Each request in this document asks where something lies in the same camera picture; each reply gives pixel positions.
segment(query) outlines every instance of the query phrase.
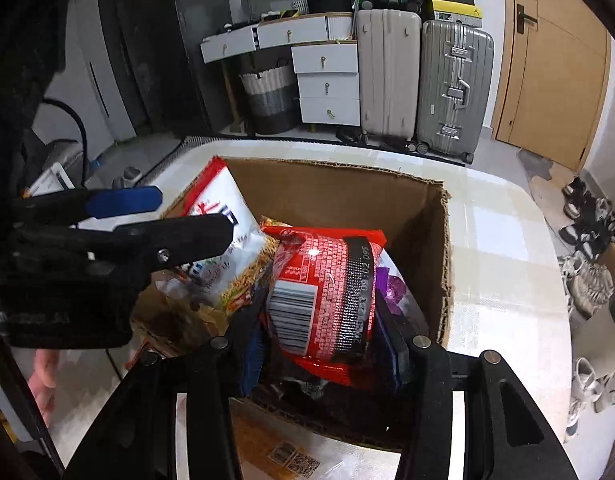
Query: qr code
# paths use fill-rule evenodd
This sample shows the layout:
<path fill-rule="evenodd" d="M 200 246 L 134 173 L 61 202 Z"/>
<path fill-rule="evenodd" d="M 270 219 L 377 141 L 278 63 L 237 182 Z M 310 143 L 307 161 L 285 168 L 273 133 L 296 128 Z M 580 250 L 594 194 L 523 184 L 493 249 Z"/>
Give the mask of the qr code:
<path fill-rule="evenodd" d="M 281 442 L 277 447 L 272 449 L 268 458 L 278 465 L 286 465 L 296 452 L 297 448 L 289 442 Z"/>
<path fill-rule="evenodd" d="M 318 460 L 313 459 L 311 456 L 306 455 L 300 451 L 294 453 L 294 456 L 290 462 L 286 465 L 286 468 L 293 473 L 300 474 L 303 478 L 310 478 L 312 473 L 321 465 Z"/>

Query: door handle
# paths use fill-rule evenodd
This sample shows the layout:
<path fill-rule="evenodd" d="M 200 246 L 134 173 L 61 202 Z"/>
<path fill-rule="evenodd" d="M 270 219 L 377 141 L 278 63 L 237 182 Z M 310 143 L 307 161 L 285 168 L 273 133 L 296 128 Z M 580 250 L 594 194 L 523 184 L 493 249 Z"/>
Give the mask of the door handle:
<path fill-rule="evenodd" d="M 519 34 L 525 33 L 525 20 L 529 22 L 538 23 L 539 19 L 530 16 L 529 14 L 525 14 L 525 7 L 521 4 L 516 5 L 516 31 Z"/>

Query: white snack bag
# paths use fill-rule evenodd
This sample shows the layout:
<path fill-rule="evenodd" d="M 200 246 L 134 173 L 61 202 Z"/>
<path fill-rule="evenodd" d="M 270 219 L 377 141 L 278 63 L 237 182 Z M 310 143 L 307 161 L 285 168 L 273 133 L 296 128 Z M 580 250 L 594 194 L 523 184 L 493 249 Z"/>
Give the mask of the white snack bag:
<path fill-rule="evenodd" d="M 249 303 L 252 287 L 274 259 L 278 242 L 261 231 L 218 156 L 201 172 L 184 207 L 189 216 L 221 213 L 234 226 L 232 243 L 224 254 L 181 267 L 195 299 L 230 315 Z"/>

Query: white table surface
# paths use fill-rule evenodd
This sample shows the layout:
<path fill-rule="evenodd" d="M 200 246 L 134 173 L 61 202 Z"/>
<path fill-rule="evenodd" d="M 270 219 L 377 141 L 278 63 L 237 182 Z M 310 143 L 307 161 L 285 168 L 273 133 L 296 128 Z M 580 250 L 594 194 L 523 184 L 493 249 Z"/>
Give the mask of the white table surface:
<path fill-rule="evenodd" d="M 537 205 L 521 187 L 497 176 L 409 155 L 306 142 L 221 140 L 185 153 L 152 182 L 164 195 L 163 205 L 156 212 L 90 219 L 81 227 L 110 230 L 117 224 L 158 218 L 213 155 L 324 160 L 442 181 L 451 195 L 448 212 L 454 287 L 447 349 L 473 356 L 485 349 L 499 351 L 555 433 L 559 438 L 563 436 L 571 384 L 567 305 L 548 227 Z M 78 435 L 87 431 L 113 389 L 113 381 L 103 384 L 89 401 L 79 399 L 78 407 L 63 407 L 70 424 L 59 421 L 52 434 L 65 462 L 76 448 Z M 460 394 L 455 395 L 450 476 L 459 479 L 464 427 Z M 322 445 L 349 455 L 350 463 L 355 464 L 353 469 L 359 474 L 364 472 L 363 476 L 372 470 L 373 478 L 393 478 L 396 454 L 316 435 L 310 438 L 322 439 Z M 347 473 L 342 471 L 339 477 L 347 478 Z"/>

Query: floor mat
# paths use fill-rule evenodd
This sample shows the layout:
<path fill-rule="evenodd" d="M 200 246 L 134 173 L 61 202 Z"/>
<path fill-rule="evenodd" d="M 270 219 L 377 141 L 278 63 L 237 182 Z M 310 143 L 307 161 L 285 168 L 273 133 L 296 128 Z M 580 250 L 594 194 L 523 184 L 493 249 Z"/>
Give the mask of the floor mat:
<path fill-rule="evenodd" d="M 558 237 L 559 229 L 572 224 L 565 213 L 565 197 L 561 190 L 574 178 L 574 172 L 540 155 L 527 150 L 517 154 L 529 180 L 529 191 L 537 203 L 547 224 Z"/>

